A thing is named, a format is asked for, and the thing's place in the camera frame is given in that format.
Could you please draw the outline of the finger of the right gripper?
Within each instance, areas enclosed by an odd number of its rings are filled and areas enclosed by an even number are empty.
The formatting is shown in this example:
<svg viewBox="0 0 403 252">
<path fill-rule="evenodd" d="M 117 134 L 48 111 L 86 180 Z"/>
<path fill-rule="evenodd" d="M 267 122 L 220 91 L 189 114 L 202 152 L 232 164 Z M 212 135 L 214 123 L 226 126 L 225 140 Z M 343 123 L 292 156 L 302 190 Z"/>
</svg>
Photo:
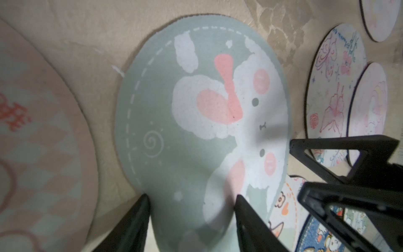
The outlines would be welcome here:
<svg viewBox="0 0 403 252">
<path fill-rule="evenodd" d="M 325 139 L 293 139 L 290 154 L 329 184 L 356 185 L 373 189 L 402 189 L 403 166 L 389 159 L 400 141 L 385 135 Z M 306 150 L 347 150 L 351 170 L 338 176 L 310 157 Z"/>
<path fill-rule="evenodd" d="M 298 195 L 309 212 L 299 252 L 401 252 L 403 193 L 307 182 Z"/>
</svg>

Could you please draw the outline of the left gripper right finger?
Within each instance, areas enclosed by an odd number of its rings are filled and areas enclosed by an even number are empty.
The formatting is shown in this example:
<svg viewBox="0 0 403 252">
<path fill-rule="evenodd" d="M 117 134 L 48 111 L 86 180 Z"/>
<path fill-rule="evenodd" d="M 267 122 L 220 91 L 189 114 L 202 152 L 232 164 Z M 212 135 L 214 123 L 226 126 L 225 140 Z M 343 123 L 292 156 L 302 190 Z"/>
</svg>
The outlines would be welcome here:
<svg viewBox="0 0 403 252">
<path fill-rule="evenodd" d="M 246 199 L 238 194 L 234 206 L 238 244 L 241 252 L 286 252 Z"/>
</svg>

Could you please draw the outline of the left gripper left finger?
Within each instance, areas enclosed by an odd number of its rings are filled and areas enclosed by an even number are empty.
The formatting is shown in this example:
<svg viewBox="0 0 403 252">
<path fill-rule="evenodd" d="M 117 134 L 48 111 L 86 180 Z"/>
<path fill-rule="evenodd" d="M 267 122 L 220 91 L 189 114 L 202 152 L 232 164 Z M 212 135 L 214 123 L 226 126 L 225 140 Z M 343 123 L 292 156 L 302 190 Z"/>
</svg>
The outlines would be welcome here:
<svg viewBox="0 0 403 252">
<path fill-rule="evenodd" d="M 150 199 L 146 194 L 142 194 L 94 251 L 144 252 L 150 215 Z"/>
</svg>

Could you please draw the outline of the white alpaca coaster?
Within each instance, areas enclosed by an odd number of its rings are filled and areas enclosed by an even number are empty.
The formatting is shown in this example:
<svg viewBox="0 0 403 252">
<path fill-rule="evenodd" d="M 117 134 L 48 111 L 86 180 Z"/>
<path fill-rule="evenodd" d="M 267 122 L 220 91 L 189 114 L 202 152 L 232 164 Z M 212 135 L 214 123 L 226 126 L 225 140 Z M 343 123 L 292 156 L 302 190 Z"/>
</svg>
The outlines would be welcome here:
<svg viewBox="0 0 403 252">
<path fill-rule="evenodd" d="M 299 176 L 286 176 L 282 190 L 269 217 L 269 228 L 286 247 L 296 250 L 309 212 L 298 202 L 298 194 L 306 182 Z"/>
</svg>

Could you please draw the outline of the green bunny coaster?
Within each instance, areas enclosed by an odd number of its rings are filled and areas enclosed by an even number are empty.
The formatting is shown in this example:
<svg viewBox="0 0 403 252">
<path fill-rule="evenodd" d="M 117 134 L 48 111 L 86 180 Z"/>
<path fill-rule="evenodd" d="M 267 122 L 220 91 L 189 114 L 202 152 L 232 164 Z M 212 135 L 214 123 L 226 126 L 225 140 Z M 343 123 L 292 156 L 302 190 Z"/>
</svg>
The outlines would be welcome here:
<svg viewBox="0 0 403 252">
<path fill-rule="evenodd" d="M 287 173 L 287 82 L 268 43 L 223 15 L 179 19 L 141 47 L 121 83 L 114 139 L 151 201 L 162 252 L 236 252 L 242 195 L 267 222 Z"/>
</svg>

